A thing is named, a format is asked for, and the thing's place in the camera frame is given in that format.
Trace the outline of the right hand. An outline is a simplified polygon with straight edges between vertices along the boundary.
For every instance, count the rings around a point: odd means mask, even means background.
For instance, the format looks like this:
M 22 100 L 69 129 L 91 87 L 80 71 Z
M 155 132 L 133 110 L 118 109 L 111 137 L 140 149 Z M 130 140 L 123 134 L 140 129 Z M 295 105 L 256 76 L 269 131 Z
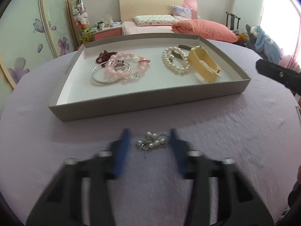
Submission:
M 297 181 L 299 184 L 301 184 L 301 166 L 298 168 L 297 171 Z

